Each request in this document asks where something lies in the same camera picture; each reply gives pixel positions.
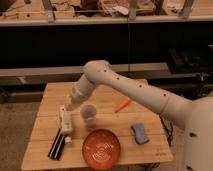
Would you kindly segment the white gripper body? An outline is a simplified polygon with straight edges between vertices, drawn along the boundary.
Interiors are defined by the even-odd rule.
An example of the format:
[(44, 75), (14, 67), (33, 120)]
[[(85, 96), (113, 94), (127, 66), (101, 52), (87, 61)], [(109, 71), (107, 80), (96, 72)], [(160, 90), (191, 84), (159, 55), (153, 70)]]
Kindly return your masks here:
[(65, 107), (67, 111), (73, 111), (82, 104), (81, 95), (76, 88), (72, 88), (67, 94)]

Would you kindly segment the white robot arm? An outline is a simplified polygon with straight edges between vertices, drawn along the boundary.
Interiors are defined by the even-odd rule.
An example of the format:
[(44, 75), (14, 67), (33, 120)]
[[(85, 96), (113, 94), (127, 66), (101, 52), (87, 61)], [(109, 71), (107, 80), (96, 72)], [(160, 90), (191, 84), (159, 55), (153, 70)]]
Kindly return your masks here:
[(93, 60), (84, 65), (66, 107), (76, 109), (99, 85), (117, 90), (184, 131), (183, 171), (213, 171), (213, 96), (189, 100), (117, 74), (106, 60)]

